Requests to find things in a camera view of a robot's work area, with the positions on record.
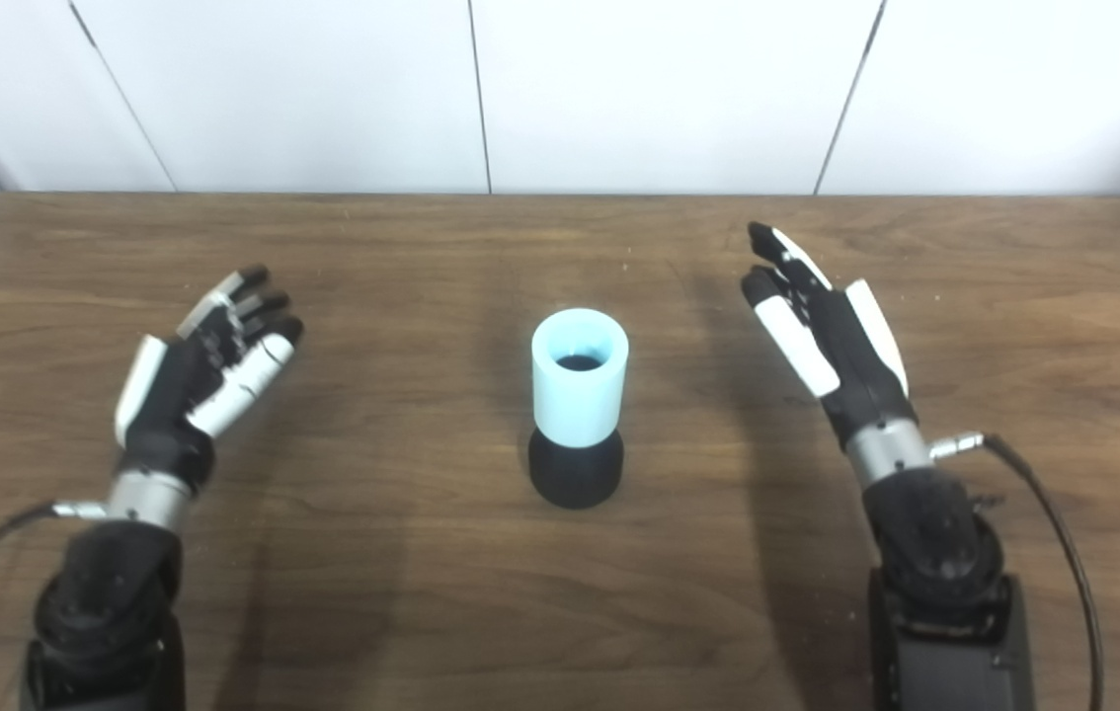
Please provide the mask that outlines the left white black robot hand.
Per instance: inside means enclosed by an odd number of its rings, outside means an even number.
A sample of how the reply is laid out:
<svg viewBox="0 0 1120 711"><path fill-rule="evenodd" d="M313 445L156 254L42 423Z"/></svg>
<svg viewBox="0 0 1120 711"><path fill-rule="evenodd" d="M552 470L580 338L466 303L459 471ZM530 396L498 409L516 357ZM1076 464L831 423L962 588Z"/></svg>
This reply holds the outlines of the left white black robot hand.
<svg viewBox="0 0 1120 711"><path fill-rule="evenodd" d="M115 409L118 473L164 474L200 492L215 443L292 359L304 321L267 266L209 288L168 336L144 336Z"/></svg>

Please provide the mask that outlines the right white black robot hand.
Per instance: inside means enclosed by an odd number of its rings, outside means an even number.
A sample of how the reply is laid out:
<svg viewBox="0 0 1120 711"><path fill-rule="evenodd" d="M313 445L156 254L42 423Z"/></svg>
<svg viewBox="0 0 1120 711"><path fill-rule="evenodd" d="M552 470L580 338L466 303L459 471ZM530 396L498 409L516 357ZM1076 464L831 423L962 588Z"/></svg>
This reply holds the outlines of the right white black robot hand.
<svg viewBox="0 0 1120 711"><path fill-rule="evenodd" d="M899 344L870 283L832 286L803 247L763 222L747 234L760 263L741 277L745 300L840 446L864 428L917 422Z"/></svg>

